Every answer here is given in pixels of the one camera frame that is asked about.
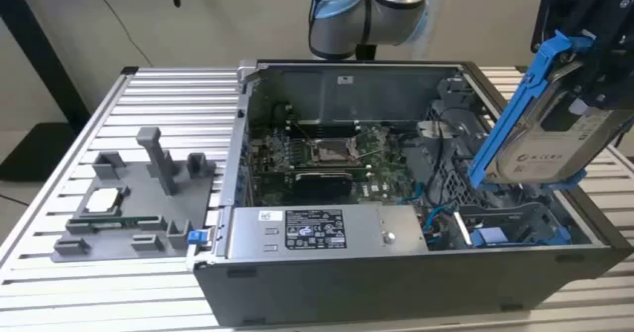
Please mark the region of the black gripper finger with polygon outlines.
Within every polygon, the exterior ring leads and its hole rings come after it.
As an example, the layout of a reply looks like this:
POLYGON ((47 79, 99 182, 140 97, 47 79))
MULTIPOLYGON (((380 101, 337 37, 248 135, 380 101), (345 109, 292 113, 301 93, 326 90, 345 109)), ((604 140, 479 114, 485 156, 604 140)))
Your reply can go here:
POLYGON ((563 0, 539 0, 536 20, 531 37, 531 52, 539 50, 540 45, 553 36, 556 21, 560 16, 557 9, 563 0))
POLYGON ((581 100, 604 110, 632 110, 632 20, 603 32, 583 60, 581 100))

